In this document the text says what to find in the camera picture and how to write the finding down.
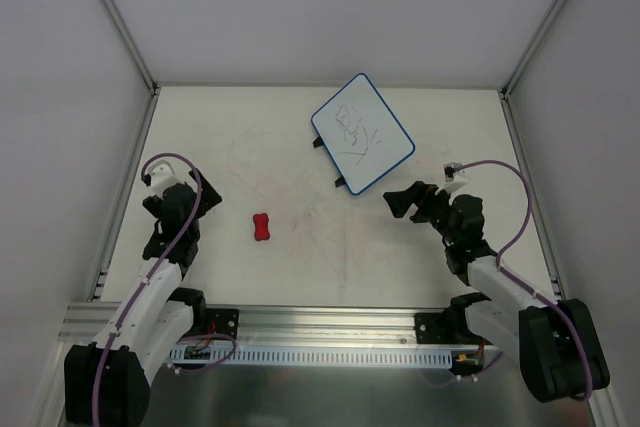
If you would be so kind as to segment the red whiteboard eraser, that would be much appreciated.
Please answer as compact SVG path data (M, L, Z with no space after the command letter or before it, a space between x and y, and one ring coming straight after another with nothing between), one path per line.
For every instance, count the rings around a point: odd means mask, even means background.
M267 213L257 213L252 217L254 224L254 239L266 241L270 239L269 216Z

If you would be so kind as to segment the blue framed whiteboard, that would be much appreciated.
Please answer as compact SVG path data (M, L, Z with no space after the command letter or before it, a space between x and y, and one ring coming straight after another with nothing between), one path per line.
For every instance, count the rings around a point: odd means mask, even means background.
M415 152L398 117L363 72L310 118L315 146L326 149L348 191L358 196Z

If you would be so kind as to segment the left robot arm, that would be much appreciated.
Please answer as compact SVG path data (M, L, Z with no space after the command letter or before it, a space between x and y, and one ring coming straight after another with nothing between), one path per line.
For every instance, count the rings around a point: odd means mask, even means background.
M222 198L198 169L189 175L193 185L158 161L143 176L153 191L143 206L155 223L134 285L101 331L72 346L64 360L65 417L72 424L140 425L171 348L208 328L203 293L182 282L199 251L199 220Z

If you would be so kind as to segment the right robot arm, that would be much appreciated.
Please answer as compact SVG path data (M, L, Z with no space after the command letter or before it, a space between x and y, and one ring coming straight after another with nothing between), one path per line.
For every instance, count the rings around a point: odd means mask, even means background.
M459 342L480 337L515 362L529 392L547 403L587 400L610 384L610 372L587 305L556 300L506 266L484 237L483 202L415 182L383 195L391 214L429 224L451 273L473 293L455 297L441 326Z

